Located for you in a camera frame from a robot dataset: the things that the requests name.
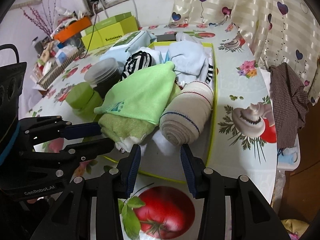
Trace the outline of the long white sock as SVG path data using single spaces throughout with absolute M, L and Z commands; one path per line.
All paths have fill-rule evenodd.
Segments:
M 157 130 L 152 136 L 152 140 L 161 152 L 165 156 L 173 155 L 176 152 L 176 146 L 170 143 L 161 133 Z

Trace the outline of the beige sock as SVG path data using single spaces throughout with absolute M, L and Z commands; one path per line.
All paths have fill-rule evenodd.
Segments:
M 213 99 L 213 90 L 208 84 L 193 81 L 185 85 L 161 115 L 162 135 L 177 146 L 197 140 L 211 115 Z

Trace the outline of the light green cloth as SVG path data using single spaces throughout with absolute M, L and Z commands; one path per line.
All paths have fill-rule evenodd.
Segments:
M 158 124 L 175 84 L 174 64 L 144 68 L 115 84 L 95 114 L 113 114 Z

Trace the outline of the green rabbit towel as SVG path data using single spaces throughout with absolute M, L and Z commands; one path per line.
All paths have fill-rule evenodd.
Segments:
M 134 144 L 140 144 L 156 125 L 139 119 L 104 114 L 98 121 L 101 132 L 115 142 L 120 153 L 130 152 Z

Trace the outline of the white cloth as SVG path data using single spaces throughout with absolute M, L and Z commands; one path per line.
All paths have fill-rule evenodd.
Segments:
M 160 51 L 148 48 L 148 54 L 150 54 L 152 57 L 152 64 L 153 65 L 158 65 L 158 64 L 164 63 L 164 60 L 163 60 L 163 57 L 162 57 L 162 54 Z

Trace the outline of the black white striped sock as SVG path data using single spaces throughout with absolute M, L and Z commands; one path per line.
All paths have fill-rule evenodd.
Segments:
M 211 64 L 208 64 L 208 71 L 207 71 L 207 76 L 206 76 L 206 84 L 210 84 L 210 82 L 213 79 L 214 75 L 214 67 Z

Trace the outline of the green plastic jar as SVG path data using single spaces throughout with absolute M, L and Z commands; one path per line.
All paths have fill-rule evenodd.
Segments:
M 68 93 L 66 102 L 73 113 L 84 122 L 92 122 L 96 117 L 94 109 L 103 104 L 99 93 L 86 82 L 75 85 Z

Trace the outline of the lime green tray box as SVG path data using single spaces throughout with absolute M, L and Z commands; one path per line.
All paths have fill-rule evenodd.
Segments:
M 119 152 L 141 146 L 140 173 L 178 182 L 182 181 L 180 146 L 201 136 L 214 93 L 200 81 L 179 87 L 173 69 L 168 61 L 134 72 L 115 84 L 94 112 L 100 116 L 101 132 Z

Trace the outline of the striped cardboard tray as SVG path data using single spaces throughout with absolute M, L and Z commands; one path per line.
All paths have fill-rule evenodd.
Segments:
M 54 63 L 54 68 L 51 69 L 46 75 L 44 75 L 39 81 L 36 82 L 41 88 L 46 90 L 53 83 L 53 81 L 83 52 L 84 48 L 81 48 L 73 56 L 68 57 L 66 61 L 61 66 L 58 66 L 57 63 Z

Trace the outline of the clear lidded dark container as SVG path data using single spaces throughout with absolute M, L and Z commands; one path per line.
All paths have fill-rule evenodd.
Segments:
M 117 61 L 108 58 L 92 65 L 84 80 L 104 99 L 108 91 L 120 80 Z

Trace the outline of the blue white tissue pack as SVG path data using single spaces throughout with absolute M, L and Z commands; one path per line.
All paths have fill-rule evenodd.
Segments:
M 58 66 L 61 66 L 68 58 L 72 57 L 78 52 L 78 48 L 75 46 L 67 45 L 58 50 L 55 54 L 56 62 Z

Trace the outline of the wet wipes pack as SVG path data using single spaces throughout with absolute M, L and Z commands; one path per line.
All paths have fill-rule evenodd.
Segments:
M 128 33 L 101 55 L 99 60 L 114 58 L 117 62 L 125 63 L 132 54 L 140 51 L 142 47 L 148 47 L 155 39 L 154 34 L 144 30 Z

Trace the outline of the green Shishangnx box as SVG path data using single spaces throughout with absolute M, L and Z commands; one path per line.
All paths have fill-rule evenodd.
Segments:
M 130 12 L 112 16 L 81 31 L 81 41 L 88 51 L 114 44 L 128 33 L 138 31 Z

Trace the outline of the orange box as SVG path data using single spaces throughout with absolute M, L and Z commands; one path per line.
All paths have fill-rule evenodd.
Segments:
M 80 33 L 81 31 L 85 30 L 86 28 L 92 25 L 91 20 L 88 16 L 83 17 L 82 19 L 71 23 L 66 28 L 59 31 L 57 34 L 53 36 L 54 40 L 58 40 L 61 43 L 65 42 L 67 39 L 71 38 L 72 36 Z

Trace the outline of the purple flower branches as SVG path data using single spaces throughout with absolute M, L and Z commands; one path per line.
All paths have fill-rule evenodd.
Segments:
M 23 16 L 26 17 L 33 25 L 43 31 L 47 36 L 52 36 L 54 32 L 54 20 L 56 15 L 56 2 L 53 0 L 47 0 L 45 3 L 43 0 L 40 0 L 40 9 L 36 9 L 34 5 L 26 5 L 20 7 L 20 10 L 23 12 Z

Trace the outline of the brown checked cloth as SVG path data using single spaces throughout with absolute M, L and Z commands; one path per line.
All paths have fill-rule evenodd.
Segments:
M 296 135 L 306 123 L 308 93 L 295 71 L 287 64 L 272 66 L 271 98 L 276 126 L 277 148 L 292 148 Z

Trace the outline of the black smartphone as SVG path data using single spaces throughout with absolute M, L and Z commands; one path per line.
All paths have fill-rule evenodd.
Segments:
M 157 42 L 176 41 L 176 34 L 157 35 Z

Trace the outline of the heart pattern curtain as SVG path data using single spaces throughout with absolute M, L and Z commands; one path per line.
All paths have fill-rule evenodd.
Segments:
M 319 101 L 319 20 L 306 0 L 175 0 L 171 27 L 232 22 L 260 67 L 289 64 Z

